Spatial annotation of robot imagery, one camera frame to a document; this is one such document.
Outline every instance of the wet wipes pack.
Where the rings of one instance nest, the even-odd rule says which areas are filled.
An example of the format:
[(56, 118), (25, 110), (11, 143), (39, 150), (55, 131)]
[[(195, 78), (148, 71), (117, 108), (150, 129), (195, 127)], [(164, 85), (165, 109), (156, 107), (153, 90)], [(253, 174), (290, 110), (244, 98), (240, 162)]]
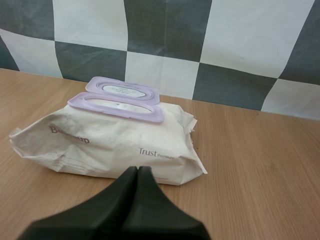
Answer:
[(150, 166), (158, 183), (181, 185), (207, 173), (190, 136), (193, 115), (159, 103), (151, 87), (92, 80), (91, 92), (12, 133), (13, 149), (56, 172), (93, 177), (117, 178), (130, 166)]
[(178, 105), (159, 103), (161, 123), (70, 105), (17, 129), (13, 149), (56, 172), (117, 178), (130, 166), (150, 166), (158, 183), (181, 185), (207, 173), (190, 137), (197, 120)]
[(156, 88), (102, 76), (93, 77), (85, 89), (90, 93), (122, 97), (149, 105), (160, 102), (159, 91)]

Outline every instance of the purple plastic lid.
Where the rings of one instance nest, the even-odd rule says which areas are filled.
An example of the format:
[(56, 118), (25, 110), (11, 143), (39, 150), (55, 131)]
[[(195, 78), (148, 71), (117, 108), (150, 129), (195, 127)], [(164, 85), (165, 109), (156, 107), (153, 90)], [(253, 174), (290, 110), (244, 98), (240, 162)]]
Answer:
[(81, 92), (71, 98), (68, 105), (77, 109), (147, 122), (162, 123), (164, 121), (160, 107), (123, 97)]
[(160, 102), (159, 91), (156, 88), (102, 76), (93, 77), (85, 89), (90, 93), (117, 96), (150, 105)]

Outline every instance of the black and white checkered backdrop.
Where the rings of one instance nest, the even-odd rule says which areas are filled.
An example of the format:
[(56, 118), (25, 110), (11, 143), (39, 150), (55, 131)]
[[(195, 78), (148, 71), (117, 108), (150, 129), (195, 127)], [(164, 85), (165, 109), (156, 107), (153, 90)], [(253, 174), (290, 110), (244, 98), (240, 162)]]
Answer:
[(320, 0), (0, 0), (0, 68), (320, 120)]

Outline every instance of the wooden tabletop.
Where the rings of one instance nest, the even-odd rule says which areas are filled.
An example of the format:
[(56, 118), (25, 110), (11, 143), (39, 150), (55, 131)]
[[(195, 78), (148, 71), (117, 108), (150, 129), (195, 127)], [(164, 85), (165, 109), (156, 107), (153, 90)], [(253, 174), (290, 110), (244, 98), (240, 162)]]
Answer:
[[(85, 91), (84, 82), (0, 69), (0, 239), (99, 193), (112, 179), (57, 173), (22, 159), (9, 134)], [(320, 239), (320, 122), (162, 96), (198, 119), (194, 149), (208, 171), (161, 185), (213, 240)]]

